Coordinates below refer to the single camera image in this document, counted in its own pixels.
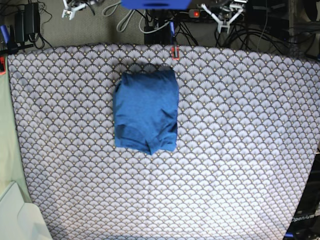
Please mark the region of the blue long-sleeve T-shirt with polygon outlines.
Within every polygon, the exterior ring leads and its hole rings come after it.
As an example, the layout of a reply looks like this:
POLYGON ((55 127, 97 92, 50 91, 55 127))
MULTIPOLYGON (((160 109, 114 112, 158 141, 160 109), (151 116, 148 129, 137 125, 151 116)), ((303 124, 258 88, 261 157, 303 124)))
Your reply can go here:
POLYGON ((123 73, 113 93, 115 146, 148 155, 174 151, 178 105, 179 86, 172 69, 123 73))

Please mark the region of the white bin at corner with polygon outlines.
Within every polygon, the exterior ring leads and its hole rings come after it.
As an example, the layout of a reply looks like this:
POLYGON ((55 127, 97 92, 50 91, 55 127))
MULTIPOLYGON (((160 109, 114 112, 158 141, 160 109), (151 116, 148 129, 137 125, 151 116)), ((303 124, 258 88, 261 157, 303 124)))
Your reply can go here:
POLYGON ((0 195, 0 238, 2 240, 51 240, 40 209, 24 201, 14 181, 0 195))

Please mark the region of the black power strip red switch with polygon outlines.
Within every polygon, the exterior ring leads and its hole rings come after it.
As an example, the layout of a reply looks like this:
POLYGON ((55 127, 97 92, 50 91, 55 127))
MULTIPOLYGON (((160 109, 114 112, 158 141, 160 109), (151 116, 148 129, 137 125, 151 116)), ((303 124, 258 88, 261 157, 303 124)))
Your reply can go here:
MULTIPOLYGON (((221 21, 230 20, 236 14, 236 11, 230 11, 228 9, 217 9, 217 8, 212 8, 211 12, 214 13, 221 21)), ((191 19, 199 19, 201 21, 214 20, 203 9, 189 9, 186 13, 191 19)))

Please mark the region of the blue box at top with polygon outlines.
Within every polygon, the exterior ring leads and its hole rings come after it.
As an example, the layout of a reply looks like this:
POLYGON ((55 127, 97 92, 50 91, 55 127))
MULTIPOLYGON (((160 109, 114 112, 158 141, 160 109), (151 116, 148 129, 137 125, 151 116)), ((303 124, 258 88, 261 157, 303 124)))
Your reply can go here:
POLYGON ((122 0, 121 5, 135 10, 185 10, 191 0, 122 0))

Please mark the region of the black power brick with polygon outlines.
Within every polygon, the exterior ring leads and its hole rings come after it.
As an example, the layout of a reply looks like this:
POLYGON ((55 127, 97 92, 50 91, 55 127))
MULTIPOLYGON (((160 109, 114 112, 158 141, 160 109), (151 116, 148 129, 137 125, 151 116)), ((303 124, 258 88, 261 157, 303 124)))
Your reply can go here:
POLYGON ((15 40, 19 44, 35 43, 40 33, 39 3, 30 2, 14 15, 15 40))

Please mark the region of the black OpenArm box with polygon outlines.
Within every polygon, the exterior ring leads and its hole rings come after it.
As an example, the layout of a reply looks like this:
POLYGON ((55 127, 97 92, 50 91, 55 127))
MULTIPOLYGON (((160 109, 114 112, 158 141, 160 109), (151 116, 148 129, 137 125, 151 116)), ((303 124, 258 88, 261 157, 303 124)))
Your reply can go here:
POLYGON ((320 238, 320 153, 315 159, 305 189, 284 235, 285 240, 318 240, 320 238))

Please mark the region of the fan-patterned tablecloth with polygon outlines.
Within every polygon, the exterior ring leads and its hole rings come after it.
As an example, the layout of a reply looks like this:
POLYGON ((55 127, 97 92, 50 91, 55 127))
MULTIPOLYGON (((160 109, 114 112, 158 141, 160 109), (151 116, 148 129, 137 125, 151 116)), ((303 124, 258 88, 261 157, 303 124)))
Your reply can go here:
POLYGON ((8 57, 26 184, 55 240, 281 240, 320 141, 320 65, 253 51, 95 44, 8 57), (172 69, 173 152, 115 145, 124 73, 172 69))

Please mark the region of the red black table clamp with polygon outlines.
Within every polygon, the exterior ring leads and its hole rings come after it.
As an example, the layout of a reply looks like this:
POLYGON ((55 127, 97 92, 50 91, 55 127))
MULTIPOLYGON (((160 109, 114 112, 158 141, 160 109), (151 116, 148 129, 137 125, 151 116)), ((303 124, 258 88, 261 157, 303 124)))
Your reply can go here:
POLYGON ((171 57, 173 60, 179 60, 180 59, 180 48, 178 45, 173 45, 171 47, 171 57))

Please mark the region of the blue handled clamp left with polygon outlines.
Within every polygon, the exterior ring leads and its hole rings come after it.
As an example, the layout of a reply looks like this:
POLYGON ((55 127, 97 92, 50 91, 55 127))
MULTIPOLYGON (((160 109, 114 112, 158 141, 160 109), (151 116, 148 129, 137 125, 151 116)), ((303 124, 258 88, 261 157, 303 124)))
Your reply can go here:
POLYGON ((6 45, 6 49, 1 50, 0 54, 1 55, 12 54, 12 51, 15 49, 16 45, 14 42, 11 41, 11 36, 8 32, 7 27, 4 24, 0 26, 0 30, 4 39, 4 43, 6 45))

